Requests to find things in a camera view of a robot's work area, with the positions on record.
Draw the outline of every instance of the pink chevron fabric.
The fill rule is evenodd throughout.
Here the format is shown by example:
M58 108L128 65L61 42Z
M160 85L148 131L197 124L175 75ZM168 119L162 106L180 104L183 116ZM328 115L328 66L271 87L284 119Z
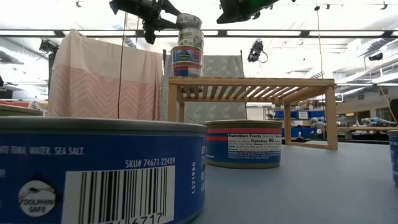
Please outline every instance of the pink chevron fabric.
M98 42L96 46L93 40L72 32L70 35L69 40L68 37L63 40L55 60L49 116L118 118L120 56L114 55L121 46L94 40ZM109 55L96 54L94 50L105 50ZM127 53L123 61L120 119L159 120L162 55L131 48L125 48L124 52ZM72 55L76 55L77 60L72 59ZM82 55L96 57L85 60Z

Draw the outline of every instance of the stacked cans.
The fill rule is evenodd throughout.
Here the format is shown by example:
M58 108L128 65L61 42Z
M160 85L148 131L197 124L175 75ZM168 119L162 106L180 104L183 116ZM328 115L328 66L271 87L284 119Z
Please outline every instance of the stacked cans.
M178 77L203 76L203 32L201 20L182 13L177 16L178 46L171 50L173 75Z

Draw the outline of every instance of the ceiling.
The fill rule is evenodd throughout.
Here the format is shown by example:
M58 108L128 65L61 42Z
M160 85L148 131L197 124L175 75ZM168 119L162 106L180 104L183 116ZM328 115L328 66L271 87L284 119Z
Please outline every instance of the ceiling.
M265 9L257 20L234 24L216 23L222 10L219 0L170 0L181 12L194 14L203 21L202 29L396 29L393 26L398 16L398 2L380 0L280 0L272 10ZM319 14L314 7L320 5ZM113 29L124 24L124 13L113 14L109 0L0 0L0 29ZM175 16L162 14L162 17L175 21ZM141 29L141 21L136 16L128 16L128 29ZM11 38L11 42L41 54L38 50L40 38ZM121 44L121 39L99 39ZM296 77L317 73L321 67L331 72L346 67L347 74L358 72L361 62L349 60L344 55L347 44L354 39L262 39L264 51L268 54L266 63L249 63L246 57L256 38L206 38L205 55L240 55L242 50L244 71L247 77ZM61 39L51 39L60 44ZM170 50L177 38L158 38L154 45L137 39L140 49L154 52ZM347 67L347 62L357 62Z

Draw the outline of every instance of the wooden table leg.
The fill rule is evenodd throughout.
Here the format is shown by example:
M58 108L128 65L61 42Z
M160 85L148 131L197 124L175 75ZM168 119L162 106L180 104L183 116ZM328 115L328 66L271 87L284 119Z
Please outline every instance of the wooden table leg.
M290 119L290 105L284 105L285 116L285 144L292 142L292 122Z
M180 108L178 110L178 121L181 123L185 122L185 103L182 102L179 104Z
M337 119L336 119L336 97L335 88L326 89L326 131L328 134L328 146L332 150L337 150Z
M177 116L177 85L169 84L169 102L167 105L167 121L176 122Z

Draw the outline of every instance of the lab workbench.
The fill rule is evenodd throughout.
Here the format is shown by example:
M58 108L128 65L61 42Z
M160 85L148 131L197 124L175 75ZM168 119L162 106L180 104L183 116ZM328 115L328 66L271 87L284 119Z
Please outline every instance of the lab workbench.
M389 146L338 145L338 151L283 145L274 169L206 166L206 205L193 223L398 223Z

